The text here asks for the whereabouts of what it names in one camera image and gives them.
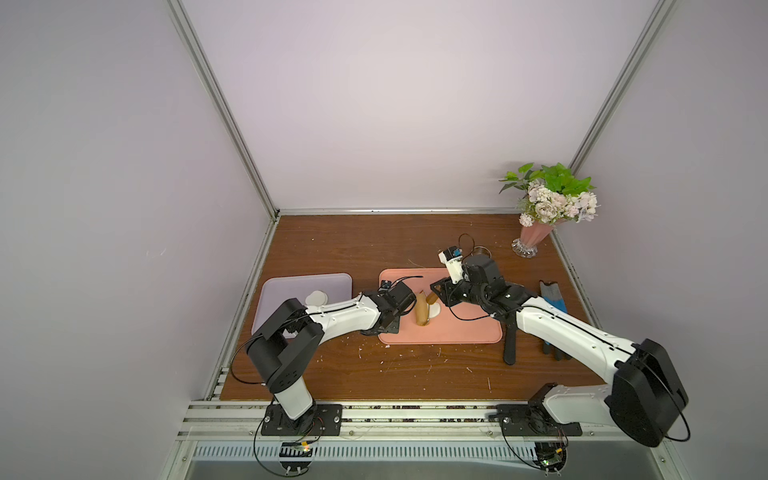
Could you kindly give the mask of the wooden rolling pin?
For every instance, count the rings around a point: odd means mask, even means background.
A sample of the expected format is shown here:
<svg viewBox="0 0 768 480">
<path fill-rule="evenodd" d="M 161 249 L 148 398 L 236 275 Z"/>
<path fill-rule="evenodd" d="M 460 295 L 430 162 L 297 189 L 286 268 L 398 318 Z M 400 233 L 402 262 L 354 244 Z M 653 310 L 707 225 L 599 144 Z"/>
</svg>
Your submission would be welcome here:
<svg viewBox="0 0 768 480">
<path fill-rule="evenodd" d="M 414 314 L 417 326 L 426 326 L 430 323 L 431 320 L 428 319 L 429 306 L 438 302 L 438 300 L 439 298 L 434 292 L 427 294 L 425 291 L 422 291 L 416 295 Z"/>
</svg>

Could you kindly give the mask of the small dough piece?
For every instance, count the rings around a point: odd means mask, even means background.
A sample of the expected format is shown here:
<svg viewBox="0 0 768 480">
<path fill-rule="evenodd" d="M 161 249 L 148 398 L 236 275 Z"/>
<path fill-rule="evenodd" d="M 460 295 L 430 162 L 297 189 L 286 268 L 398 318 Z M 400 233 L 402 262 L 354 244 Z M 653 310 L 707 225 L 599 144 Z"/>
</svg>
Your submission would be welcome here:
<svg viewBox="0 0 768 480">
<path fill-rule="evenodd" d="M 438 302 L 431 304 L 429 306 L 428 319 L 432 320 L 436 318 L 440 314 L 440 311 L 441 311 L 441 306 Z"/>
</svg>

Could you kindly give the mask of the pink silicone mat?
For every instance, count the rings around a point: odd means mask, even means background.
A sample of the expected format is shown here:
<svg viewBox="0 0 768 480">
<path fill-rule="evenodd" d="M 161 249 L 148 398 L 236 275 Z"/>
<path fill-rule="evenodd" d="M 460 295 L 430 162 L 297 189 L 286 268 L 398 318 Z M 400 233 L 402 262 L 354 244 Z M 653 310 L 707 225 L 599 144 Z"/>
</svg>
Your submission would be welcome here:
<svg viewBox="0 0 768 480">
<path fill-rule="evenodd" d="M 379 274 L 379 280 L 392 281 L 404 277 L 405 283 L 417 295 L 425 291 L 431 293 L 430 285 L 447 277 L 441 268 L 386 269 Z M 379 339 L 387 345 L 435 345 L 435 344 L 493 344 L 502 339 L 501 325 L 486 318 L 474 322 L 457 320 L 448 308 L 438 300 L 440 314 L 426 326 L 415 323 L 414 308 L 400 320 L 397 334 L 380 334 Z M 454 312 L 462 317 L 476 317 L 483 311 L 475 305 L 460 304 Z"/>
</svg>

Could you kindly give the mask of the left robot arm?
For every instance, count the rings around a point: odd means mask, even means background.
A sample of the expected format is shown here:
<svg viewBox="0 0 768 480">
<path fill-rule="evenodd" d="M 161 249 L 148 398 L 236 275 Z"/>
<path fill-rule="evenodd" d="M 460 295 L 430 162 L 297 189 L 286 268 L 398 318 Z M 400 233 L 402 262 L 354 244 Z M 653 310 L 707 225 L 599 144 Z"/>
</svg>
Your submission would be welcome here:
<svg viewBox="0 0 768 480">
<path fill-rule="evenodd" d="M 415 304 L 415 293 L 402 281 L 327 306 L 290 298 L 256 330 L 245 353 L 283 413 L 303 420 L 315 409 L 303 374 L 319 346 L 353 332 L 383 333 Z"/>
</svg>

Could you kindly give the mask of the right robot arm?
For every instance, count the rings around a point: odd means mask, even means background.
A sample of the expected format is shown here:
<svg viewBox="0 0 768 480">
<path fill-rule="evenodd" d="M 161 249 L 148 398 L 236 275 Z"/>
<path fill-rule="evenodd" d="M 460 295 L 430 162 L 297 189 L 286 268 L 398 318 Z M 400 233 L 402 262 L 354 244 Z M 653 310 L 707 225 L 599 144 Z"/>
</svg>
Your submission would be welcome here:
<svg viewBox="0 0 768 480">
<path fill-rule="evenodd" d="M 537 337 L 589 368 L 601 384 L 549 385 L 529 401 L 557 424 L 590 423 L 620 429 L 637 443 L 656 447 L 689 399 L 666 349 L 609 334 L 556 308 L 542 296 L 506 281 L 486 255 L 464 258 L 456 246 L 441 251 L 447 277 L 430 288 L 448 308 L 461 303 L 480 307 L 483 315 L 513 333 Z"/>
</svg>

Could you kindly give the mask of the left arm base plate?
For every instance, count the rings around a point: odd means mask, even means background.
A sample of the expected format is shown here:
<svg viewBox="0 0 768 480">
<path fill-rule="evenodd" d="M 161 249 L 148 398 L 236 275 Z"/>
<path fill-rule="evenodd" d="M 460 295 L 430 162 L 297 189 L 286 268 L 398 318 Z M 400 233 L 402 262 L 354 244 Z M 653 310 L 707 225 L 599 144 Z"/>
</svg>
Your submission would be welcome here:
<svg viewBox="0 0 768 480">
<path fill-rule="evenodd" d="M 297 419 L 291 419 L 279 404 L 267 407 L 259 433 L 262 436 L 339 436 L 343 406 L 335 403 L 315 404 Z"/>
</svg>

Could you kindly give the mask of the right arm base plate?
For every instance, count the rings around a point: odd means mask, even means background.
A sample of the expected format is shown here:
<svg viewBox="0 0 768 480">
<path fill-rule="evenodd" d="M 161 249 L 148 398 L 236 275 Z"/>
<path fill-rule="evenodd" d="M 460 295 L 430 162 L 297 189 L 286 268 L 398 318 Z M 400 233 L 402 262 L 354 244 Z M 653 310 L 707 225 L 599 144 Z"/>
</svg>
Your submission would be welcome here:
<svg viewBox="0 0 768 480">
<path fill-rule="evenodd" d="M 528 404 L 499 404 L 488 420 L 501 427 L 506 436 L 525 437 L 579 437 L 583 430 L 579 423 L 558 423 L 543 408 Z"/>
</svg>

